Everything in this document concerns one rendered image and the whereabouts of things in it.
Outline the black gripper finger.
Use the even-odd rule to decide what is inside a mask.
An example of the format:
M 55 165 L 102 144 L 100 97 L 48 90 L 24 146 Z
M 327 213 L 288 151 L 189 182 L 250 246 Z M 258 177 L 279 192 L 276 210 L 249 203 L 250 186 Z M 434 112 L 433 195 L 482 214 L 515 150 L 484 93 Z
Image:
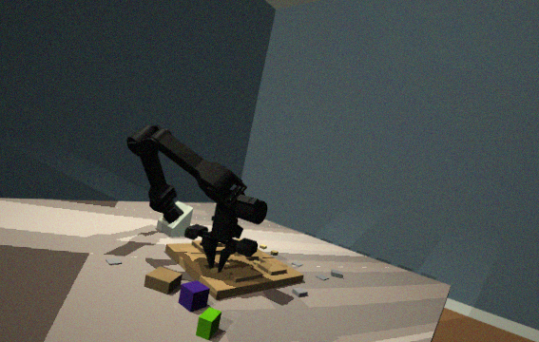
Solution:
M 229 251 L 229 250 L 225 250 L 225 248 L 223 250 L 221 250 L 221 256 L 220 256 L 220 261 L 219 261 L 219 266 L 218 266 L 218 273 L 222 270 L 224 264 L 226 263 L 227 259 L 231 257 L 231 255 L 234 255 L 234 253 L 236 253 L 236 250 L 234 252 L 232 251 Z
M 202 246 L 202 248 L 203 248 L 203 250 L 205 252 L 206 258 L 207 258 L 209 270 L 212 269 L 213 266 L 214 266 L 215 255 L 216 255 L 216 250 L 217 250 L 218 244 L 219 243 L 217 241 L 215 243 L 211 244 L 211 245 L 206 245 L 206 244 L 200 243 L 200 246 Z

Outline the purple cube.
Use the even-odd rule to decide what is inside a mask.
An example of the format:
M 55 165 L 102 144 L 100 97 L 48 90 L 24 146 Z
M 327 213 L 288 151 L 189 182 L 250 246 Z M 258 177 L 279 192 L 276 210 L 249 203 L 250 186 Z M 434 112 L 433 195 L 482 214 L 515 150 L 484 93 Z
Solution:
M 206 307 L 210 288 L 198 280 L 181 284 L 179 302 L 190 312 Z M 206 307 L 207 308 L 207 307 Z

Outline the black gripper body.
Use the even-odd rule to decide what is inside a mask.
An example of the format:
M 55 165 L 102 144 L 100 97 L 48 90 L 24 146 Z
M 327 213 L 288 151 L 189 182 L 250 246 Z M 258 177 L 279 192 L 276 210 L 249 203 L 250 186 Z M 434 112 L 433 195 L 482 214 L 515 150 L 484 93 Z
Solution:
M 208 232 L 208 227 L 206 226 L 194 224 L 186 228 L 184 237 L 191 240 L 201 237 L 202 243 L 206 245 L 211 245 L 217 241 L 226 244 L 225 250 L 232 252 L 236 250 L 238 255 L 250 257 L 257 252 L 258 243 L 256 240 L 246 237 L 241 240 L 232 238 L 237 219 L 236 217 L 214 213 L 211 232 Z

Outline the green block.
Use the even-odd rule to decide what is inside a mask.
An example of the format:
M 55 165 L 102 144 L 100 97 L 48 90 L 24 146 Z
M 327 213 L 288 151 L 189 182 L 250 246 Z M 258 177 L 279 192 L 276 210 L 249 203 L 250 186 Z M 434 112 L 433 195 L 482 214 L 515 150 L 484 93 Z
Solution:
M 199 323 L 196 335 L 208 340 L 218 330 L 220 319 L 221 311 L 207 308 L 198 318 Z

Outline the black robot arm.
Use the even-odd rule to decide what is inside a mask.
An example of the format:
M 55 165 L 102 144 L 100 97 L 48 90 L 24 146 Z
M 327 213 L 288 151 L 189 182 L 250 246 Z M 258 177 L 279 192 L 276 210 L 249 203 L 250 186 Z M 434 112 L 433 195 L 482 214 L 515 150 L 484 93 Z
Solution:
M 158 157 L 159 150 L 197 179 L 206 196 L 216 202 L 215 213 L 261 224 L 267 214 L 267 204 L 247 197 L 247 186 L 230 169 L 217 162 L 206 161 L 192 149 L 172 136 L 169 130 L 145 124 L 126 139 L 127 147 L 141 157 L 150 183 L 149 206 L 163 212 L 170 224 L 183 214 L 174 199 L 175 188 L 167 183 Z M 230 188 L 236 184 L 234 190 Z

